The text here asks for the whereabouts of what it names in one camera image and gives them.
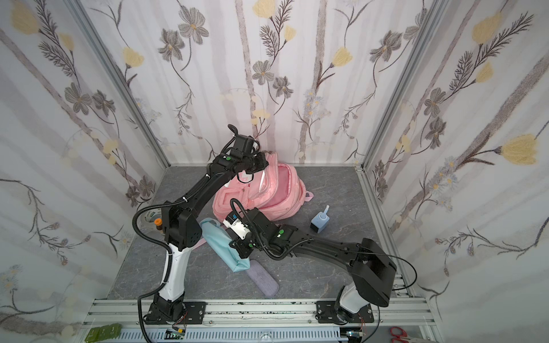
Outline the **pink student backpack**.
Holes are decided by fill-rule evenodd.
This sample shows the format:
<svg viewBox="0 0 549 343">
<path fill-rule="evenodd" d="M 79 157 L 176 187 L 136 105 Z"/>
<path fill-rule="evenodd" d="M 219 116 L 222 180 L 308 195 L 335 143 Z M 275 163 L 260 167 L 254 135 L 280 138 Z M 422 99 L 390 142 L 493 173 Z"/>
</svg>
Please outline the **pink student backpack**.
<svg viewBox="0 0 549 343">
<path fill-rule="evenodd" d="M 280 162 L 278 154 L 268 152 L 268 166 L 253 176 L 241 172 L 217 192 L 213 213 L 218 221 L 232 211 L 230 200 L 239 200 L 244 208 L 258 208 L 269 220 L 277 221 L 297 214 L 314 194 L 306 190 L 305 183 L 292 165 Z"/>
</svg>

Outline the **teal pencil pouch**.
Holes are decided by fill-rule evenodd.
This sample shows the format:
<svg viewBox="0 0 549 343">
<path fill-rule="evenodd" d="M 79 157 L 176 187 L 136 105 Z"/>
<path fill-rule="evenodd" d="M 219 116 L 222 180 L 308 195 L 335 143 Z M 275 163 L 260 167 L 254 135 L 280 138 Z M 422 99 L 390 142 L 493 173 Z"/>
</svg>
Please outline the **teal pencil pouch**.
<svg viewBox="0 0 549 343">
<path fill-rule="evenodd" d="M 206 218 L 200 222 L 200 227 L 204 241 L 233 272 L 249 270 L 250 259 L 241 258 L 237 250 L 230 247 L 232 239 L 217 220 Z"/>
</svg>

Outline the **light blue stamp device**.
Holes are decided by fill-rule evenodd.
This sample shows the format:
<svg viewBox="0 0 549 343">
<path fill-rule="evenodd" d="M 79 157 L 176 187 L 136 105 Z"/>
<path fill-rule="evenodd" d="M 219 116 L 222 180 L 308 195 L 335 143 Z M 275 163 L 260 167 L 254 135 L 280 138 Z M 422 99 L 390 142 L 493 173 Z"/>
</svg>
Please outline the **light blue stamp device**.
<svg viewBox="0 0 549 343">
<path fill-rule="evenodd" d="M 311 220 L 310 228 L 314 232 L 321 233 L 327 227 L 327 223 L 330 221 L 330 217 L 328 216 L 329 209 L 330 206 L 327 205 L 323 211 L 317 213 Z"/>
</svg>

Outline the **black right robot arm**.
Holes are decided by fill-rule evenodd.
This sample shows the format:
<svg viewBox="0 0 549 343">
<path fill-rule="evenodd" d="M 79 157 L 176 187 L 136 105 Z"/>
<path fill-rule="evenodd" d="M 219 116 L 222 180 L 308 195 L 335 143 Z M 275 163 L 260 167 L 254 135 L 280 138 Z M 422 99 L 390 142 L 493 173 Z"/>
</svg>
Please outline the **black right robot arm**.
<svg viewBox="0 0 549 343">
<path fill-rule="evenodd" d="M 333 264 L 347 271 L 353 282 L 344 286 L 334 304 L 326 310 L 317 308 L 320 323 L 344 325 L 353 323 L 370 305 L 379 309 L 390 304 L 397 265 L 395 255 L 385 253 L 371 239 L 360 243 L 335 242 L 316 237 L 287 224 L 275 224 L 258 208 L 246 210 L 236 199 L 230 200 L 231 212 L 224 220 L 237 237 L 230 247 L 240 258 L 248 258 L 254 250 L 264 252 L 275 261 L 287 257 L 310 257 Z"/>
</svg>

